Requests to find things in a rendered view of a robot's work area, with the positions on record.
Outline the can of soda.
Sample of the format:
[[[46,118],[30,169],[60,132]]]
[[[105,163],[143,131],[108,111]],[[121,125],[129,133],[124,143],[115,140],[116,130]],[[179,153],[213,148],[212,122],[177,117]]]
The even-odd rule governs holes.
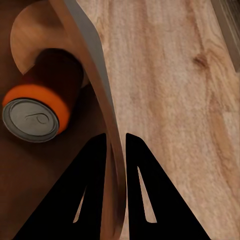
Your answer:
[[[5,126],[27,142],[51,140],[66,129],[82,82],[81,68],[71,57],[43,55],[6,93]]]

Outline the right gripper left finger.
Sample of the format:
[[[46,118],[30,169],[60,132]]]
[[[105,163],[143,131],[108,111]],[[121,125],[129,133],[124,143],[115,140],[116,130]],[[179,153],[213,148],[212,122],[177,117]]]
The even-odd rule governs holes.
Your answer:
[[[13,240],[100,240],[106,157],[106,134],[92,137]]]

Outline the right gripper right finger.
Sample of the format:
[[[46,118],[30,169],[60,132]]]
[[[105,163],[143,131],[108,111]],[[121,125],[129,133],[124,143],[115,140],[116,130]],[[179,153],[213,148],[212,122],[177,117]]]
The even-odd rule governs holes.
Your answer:
[[[129,240],[211,240],[148,146],[126,133]],[[157,223],[147,222],[140,169]]]

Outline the trash can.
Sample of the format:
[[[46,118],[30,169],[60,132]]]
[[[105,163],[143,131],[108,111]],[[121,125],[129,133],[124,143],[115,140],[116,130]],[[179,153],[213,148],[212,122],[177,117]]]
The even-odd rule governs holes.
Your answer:
[[[6,127],[7,92],[41,57],[61,53],[82,86],[64,131],[25,141]],[[93,137],[106,134],[100,240],[120,240],[127,184],[124,155],[99,34],[76,0],[0,0],[0,240],[13,240]]]

